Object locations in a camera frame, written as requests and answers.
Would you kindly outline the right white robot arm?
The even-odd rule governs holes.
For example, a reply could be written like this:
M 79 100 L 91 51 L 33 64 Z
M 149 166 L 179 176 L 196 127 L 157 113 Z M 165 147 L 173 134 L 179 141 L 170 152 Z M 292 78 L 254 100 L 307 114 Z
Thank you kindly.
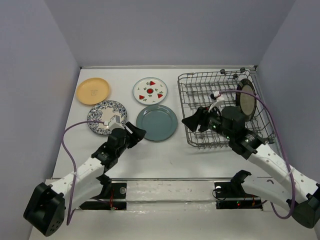
M 223 110 L 199 107 L 182 120 L 192 132 L 211 130 L 225 137 L 238 155 L 258 166 L 272 177 L 271 182 L 259 181 L 240 170 L 230 181 L 235 196 L 256 195 L 282 207 L 300 225 L 312 229 L 320 219 L 320 185 L 276 154 L 263 138 L 246 128 L 246 116 L 235 106 Z

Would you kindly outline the brown rimmed beige plate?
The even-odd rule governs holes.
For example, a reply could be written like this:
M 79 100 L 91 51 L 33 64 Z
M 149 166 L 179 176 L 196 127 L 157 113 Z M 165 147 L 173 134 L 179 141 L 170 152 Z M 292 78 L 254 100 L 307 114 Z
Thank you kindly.
M 249 122 L 252 120 L 257 107 L 257 100 L 252 96 L 256 95 L 254 86 L 249 79 L 244 78 L 239 82 L 236 90 L 241 92 L 235 93 L 235 104 L 245 115 L 245 121 Z

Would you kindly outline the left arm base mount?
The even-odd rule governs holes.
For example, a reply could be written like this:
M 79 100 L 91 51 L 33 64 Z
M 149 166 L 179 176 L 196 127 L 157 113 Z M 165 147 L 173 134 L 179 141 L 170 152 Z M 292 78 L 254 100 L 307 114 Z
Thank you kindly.
M 79 206 L 81 210 L 125 211 L 127 209 L 127 182 L 111 181 L 101 193 Z

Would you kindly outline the blue floral plate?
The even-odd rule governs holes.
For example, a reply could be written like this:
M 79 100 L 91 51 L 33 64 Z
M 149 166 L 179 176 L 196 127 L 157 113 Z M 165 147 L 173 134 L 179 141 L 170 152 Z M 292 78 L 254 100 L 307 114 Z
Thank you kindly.
M 87 115 L 87 121 L 90 121 L 88 127 L 98 135 L 107 136 L 111 133 L 107 126 L 103 123 L 92 121 L 109 122 L 114 115 L 119 116 L 120 123 L 124 126 L 128 118 L 126 108 L 120 102 L 114 100 L 100 102 L 96 104 Z

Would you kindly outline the white watermelon plate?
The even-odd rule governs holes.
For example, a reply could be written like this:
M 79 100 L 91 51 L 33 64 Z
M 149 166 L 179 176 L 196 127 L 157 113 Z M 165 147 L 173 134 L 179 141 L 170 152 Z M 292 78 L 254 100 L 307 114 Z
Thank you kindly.
M 156 105 L 166 98 L 168 87 L 159 78 L 145 77 L 135 83 L 132 93 L 139 103 L 143 105 Z

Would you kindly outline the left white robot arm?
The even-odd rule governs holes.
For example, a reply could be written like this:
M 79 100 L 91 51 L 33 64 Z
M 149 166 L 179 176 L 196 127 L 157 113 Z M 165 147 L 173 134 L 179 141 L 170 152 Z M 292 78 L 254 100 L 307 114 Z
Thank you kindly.
M 63 221 L 71 221 L 73 212 L 89 199 L 110 194 L 112 181 L 106 172 L 114 167 L 125 150 L 137 145 L 146 131 L 130 122 L 125 126 L 111 125 L 112 131 L 104 142 L 81 165 L 68 175 L 50 184 L 38 184 L 28 201 L 23 218 L 45 237 L 53 235 Z

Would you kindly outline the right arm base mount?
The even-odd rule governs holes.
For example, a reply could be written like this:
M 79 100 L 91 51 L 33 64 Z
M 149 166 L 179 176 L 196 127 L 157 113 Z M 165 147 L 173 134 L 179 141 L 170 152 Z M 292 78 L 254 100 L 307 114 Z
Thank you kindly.
M 216 200 L 218 210 L 263 209 L 264 201 L 258 196 L 244 191 L 242 184 L 251 173 L 237 172 L 230 181 L 216 182 L 211 195 Z

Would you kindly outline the teal plate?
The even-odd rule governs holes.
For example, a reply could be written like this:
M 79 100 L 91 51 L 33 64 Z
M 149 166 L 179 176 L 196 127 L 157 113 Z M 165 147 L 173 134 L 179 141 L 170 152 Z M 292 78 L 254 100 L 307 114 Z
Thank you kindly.
M 140 111 L 136 118 L 136 126 L 146 131 L 144 136 L 146 140 L 162 142 L 175 133 L 178 119 L 169 107 L 155 104 Z

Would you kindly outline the yellow bear plate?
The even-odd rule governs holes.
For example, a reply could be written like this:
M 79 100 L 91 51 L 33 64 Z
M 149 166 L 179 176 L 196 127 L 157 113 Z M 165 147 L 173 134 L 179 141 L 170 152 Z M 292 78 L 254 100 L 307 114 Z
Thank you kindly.
M 75 91 L 77 100 L 84 105 L 96 105 L 110 94 L 111 87 L 103 78 L 93 77 L 83 81 Z

